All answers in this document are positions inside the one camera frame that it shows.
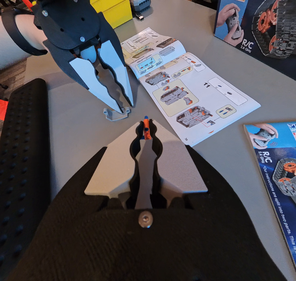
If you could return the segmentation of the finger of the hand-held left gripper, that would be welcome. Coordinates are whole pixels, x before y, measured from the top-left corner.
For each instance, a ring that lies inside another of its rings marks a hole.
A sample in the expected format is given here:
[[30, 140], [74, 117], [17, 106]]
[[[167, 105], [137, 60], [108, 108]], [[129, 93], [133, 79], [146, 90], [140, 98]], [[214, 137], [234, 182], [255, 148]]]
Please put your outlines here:
[[133, 106], [133, 95], [120, 42], [117, 40], [103, 42], [101, 48], [98, 49], [98, 55], [103, 66], [106, 66], [113, 74], [115, 82], [120, 86], [129, 105]]
[[111, 107], [113, 110], [123, 113], [118, 102], [109, 94], [107, 87], [98, 80], [95, 68], [91, 61], [75, 58], [69, 63], [83, 80], [83, 82], [87, 85], [89, 92]]

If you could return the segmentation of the blue robot kit box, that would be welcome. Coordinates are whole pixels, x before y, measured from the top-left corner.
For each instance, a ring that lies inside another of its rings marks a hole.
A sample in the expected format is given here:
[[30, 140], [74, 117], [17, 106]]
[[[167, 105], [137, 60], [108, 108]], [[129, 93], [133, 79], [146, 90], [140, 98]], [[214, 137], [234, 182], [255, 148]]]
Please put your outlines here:
[[218, 0], [214, 34], [296, 79], [296, 0]]

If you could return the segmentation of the grey desk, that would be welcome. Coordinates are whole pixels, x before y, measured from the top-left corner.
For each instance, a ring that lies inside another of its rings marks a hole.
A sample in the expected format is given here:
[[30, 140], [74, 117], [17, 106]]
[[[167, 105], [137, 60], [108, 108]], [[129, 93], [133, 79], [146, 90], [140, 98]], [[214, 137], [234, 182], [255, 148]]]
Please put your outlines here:
[[[210, 69], [249, 95], [261, 107], [215, 133], [194, 149], [232, 186], [258, 236], [287, 280], [295, 270], [277, 218], [263, 185], [243, 125], [295, 120], [295, 81], [213, 36], [216, 11], [187, 0], [152, 0], [144, 20], [132, 19], [115, 29], [120, 41], [150, 27], [182, 42]], [[51, 197], [103, 146], [143, 116], [176, 133], [152, 98], [128, 70], [135, 106], [128, 118], [106, 120], [102, 101], [62, 73], [50, 54], [27, 60], [25, 82], [48, 84], [51, 145]]]

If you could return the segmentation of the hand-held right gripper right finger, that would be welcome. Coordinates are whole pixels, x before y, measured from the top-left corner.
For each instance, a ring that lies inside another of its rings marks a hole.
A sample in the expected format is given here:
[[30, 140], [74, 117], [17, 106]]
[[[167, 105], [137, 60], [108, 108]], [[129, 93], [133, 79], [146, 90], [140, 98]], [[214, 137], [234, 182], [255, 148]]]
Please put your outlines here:
[[156, 154], [150, 201], [164, 209], [176, 197], [208, 189], [185, 144], [155, 120], [149, 121], [152, 150]]

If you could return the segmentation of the orange connector with blue pins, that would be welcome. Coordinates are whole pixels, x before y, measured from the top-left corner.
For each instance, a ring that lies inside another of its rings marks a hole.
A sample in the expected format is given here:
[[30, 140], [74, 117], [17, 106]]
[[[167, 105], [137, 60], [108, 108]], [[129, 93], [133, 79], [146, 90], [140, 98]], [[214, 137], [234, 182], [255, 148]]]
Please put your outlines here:
[[140, 140], [151, 140], [152, 137], [150, 135], [150, 120], [148, 116], [144, 117], [144, 120], [140, 122], [140, 129], [142, 129], [142, 137]]

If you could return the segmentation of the closed blue instruction booklet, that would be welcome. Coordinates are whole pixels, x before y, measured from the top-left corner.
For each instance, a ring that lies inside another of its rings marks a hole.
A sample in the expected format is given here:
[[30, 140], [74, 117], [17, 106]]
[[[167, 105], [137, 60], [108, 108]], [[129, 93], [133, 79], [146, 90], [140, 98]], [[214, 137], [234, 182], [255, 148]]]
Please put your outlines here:
[[244, 125], [261, 177], [296, 262], [296, 122]]

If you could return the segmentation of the black perforated board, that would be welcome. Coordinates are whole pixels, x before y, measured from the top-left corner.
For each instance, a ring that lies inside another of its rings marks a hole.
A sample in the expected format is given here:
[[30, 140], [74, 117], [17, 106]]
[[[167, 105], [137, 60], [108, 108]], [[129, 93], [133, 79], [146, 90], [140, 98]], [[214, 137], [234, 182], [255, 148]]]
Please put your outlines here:
[[8, 103], [0, 146], [0, 277], [28, 248], [50, 204], [47, 87], [34, 79]]

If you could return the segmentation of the yellow plastic bin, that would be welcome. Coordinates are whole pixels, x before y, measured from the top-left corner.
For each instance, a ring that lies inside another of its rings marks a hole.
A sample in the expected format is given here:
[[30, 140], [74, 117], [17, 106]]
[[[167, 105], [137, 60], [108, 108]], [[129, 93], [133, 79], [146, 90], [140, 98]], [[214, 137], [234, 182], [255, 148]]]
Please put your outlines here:
[[97, 12], [102, 12], [112, 28], [131, 20], [132, 12], [129, 0], [90, 0]]

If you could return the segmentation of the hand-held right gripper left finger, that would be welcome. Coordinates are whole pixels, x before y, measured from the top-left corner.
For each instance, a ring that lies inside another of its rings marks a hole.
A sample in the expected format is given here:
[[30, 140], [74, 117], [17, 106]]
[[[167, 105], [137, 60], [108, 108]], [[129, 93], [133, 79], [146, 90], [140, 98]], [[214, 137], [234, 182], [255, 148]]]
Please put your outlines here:
[[143, 121], [137, 122], [107, 146], [84, 191], [86, 195], [123, 198], [127, 193], [126, 207], [135, 209], [140, 186], [136, 156], [141, 150], [143, 129]]

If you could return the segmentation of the open instruction booklet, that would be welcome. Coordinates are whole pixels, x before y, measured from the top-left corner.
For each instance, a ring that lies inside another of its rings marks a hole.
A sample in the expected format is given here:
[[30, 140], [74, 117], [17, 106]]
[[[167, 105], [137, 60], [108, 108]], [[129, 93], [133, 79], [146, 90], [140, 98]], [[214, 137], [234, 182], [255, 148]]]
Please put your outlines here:
[[121, 42], [125, 63], [178, 137], [195, 146], [261, 105], [173, 37], [146, 28]]

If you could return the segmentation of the grey curved building piece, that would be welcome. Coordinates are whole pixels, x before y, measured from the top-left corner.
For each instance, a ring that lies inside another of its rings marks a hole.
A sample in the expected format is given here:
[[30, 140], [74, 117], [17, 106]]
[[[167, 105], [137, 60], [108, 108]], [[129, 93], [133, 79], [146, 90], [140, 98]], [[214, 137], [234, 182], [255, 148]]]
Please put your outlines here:
[[121, 110], [123, 113], [117, 112], [116, 110], [105, 108], [103, 110], [103, 113], [105, 114], [107, 120], [117, 121], [127, 118], [128, 114], [131, 112], [130, 107], [123, 107], [121, 108]]

